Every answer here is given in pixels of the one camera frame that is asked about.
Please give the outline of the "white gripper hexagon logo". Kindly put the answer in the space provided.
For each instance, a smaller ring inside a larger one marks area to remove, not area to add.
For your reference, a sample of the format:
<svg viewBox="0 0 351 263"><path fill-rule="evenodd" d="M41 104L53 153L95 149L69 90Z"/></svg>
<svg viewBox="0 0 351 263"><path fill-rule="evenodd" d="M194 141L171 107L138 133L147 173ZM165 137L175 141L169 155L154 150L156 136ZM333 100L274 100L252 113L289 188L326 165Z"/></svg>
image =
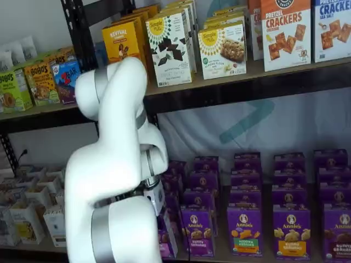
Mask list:
<svg viewBox="0 0 351 263"><path fill-rule="evenodd" d="M154 185L144 189L144 196L152 203L156 216L159 216L165 203L165 193L162 185Z"/></svg>

